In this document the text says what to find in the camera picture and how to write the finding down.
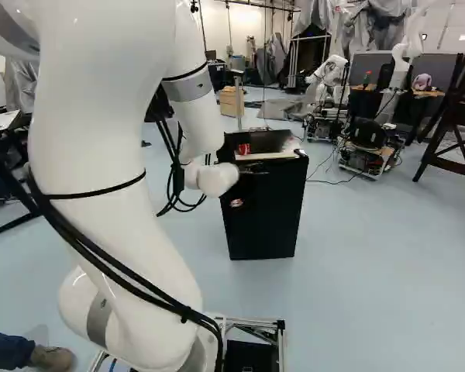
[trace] blue jeans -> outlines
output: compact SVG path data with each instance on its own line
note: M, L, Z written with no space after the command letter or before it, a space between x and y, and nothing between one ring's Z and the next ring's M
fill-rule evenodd
M0 333L0 370L24 368L36 344L24 337Z

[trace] cardboard box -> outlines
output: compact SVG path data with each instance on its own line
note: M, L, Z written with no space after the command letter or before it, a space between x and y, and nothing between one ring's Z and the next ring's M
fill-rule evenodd
M236 117L236 87L224 87L219 92L220 113ZM245 115L245 98L243 89L239 93L239 109L241 116Z

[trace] red can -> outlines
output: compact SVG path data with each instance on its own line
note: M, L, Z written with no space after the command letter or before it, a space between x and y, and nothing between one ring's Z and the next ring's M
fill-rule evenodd
M250 153L250 144L242 143L238 148L239 155L248 155Z

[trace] gray curtain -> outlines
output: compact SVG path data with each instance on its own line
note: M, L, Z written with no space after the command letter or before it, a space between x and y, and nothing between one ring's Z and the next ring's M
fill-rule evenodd
M5 58L4 82L8 111L33 112L39 69L38 62Z

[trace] black cable on floor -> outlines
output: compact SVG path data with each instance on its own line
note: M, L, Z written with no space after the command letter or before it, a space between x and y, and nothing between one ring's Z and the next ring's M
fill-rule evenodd
M360 173L355 173L349 180L345 181L338 181L338 182L331 182L331 181L322 181L322 180L307 180L307 182L318 182L320 184L347 184L351 182L356 176L360 176L365 170L362 170Z

